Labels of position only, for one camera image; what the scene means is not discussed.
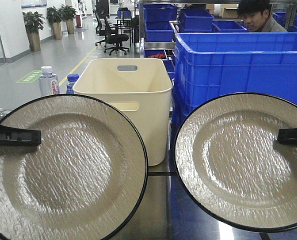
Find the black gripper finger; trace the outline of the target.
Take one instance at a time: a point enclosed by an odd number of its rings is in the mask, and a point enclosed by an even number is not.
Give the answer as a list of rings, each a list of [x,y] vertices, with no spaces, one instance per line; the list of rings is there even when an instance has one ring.
[[[297,145],[297,128],[279,129],[277,141],[284,145]]]
[[[40,130],[22,129],[0,124],[0,146],[36,147],[42,142]]]

